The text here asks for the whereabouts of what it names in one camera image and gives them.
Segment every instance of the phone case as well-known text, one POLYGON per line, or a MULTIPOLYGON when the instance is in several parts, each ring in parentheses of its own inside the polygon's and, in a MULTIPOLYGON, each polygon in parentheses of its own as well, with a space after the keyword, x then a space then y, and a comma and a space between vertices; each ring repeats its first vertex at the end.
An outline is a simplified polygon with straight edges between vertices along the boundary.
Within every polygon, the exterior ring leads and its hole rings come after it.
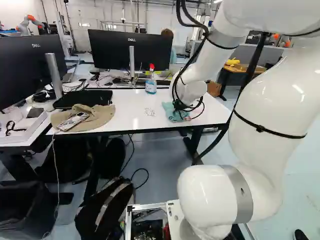
POLYGON ((83 122, 89 117, 89 114, 86 112, 79 112, 76 115, 70 117, 69 119, 61 122, 56 127, 60 129, 61 131, 68 131, 72 129, 74 126, 78 125, 79 123, 83 122))

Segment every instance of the black backpack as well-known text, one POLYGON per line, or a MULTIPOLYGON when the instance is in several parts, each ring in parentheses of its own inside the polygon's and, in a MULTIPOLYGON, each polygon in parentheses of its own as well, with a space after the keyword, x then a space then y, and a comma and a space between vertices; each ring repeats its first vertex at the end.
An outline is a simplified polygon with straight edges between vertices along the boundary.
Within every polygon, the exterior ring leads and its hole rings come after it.
POLYGON ((92 195, 80 206, 75 227, 82 240, 114 240, 119 218, 134 192, 133 184, 124 178, 92 195))
POLYGON ((59 182, 70 183, 81 178, 90 168, 91 160, 88 158, 88 147, 85 139, 56 139, 54 152, 52 146, 42 166, 36 167, 35 172, 44 183, 59 182))

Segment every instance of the spray bottle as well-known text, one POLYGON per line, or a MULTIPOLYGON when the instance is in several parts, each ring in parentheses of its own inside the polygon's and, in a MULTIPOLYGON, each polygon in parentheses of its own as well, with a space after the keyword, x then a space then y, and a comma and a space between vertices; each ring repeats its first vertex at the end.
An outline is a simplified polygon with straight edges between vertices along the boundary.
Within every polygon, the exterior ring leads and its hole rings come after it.
POLYGON ((157 81, 155 80, 155 65, 150 63, 151 79, 145 81, 145 91, 148 94, 156 94, 157 92, 157 81))

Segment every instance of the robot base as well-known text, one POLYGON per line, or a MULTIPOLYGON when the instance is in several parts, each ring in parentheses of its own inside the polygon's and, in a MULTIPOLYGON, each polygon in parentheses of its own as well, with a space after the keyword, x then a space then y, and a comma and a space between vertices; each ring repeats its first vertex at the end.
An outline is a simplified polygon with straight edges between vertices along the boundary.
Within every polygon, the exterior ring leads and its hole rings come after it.
POLYGON ((193 228, 185 219, 178 199, 167 201, 165 205, 171 240, 234 240, 233 237, 230 237, 232 234, 228 236, 231 232, 231 225, 211 227, 210 236, 204 236, 201 230, 193 228))

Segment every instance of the beige cloth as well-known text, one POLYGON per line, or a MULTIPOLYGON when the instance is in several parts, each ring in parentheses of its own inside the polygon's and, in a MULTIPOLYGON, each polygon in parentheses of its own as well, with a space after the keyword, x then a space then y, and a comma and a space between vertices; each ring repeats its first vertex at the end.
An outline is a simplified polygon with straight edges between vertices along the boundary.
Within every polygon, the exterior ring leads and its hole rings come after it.
POLYGON ((116 107, 115 105, 95 105, 93 107, 89 107, 82 104, 75 104, 71 110, 52 114, 50 119, 51 124, 55 129, 57 129, 57 125, 62 121, 65 121, 80 112, 88 113, 90 116, 85 121, 71 128, 68 132, 76 133, 100 128, 113 118, 116 112, 116 107))

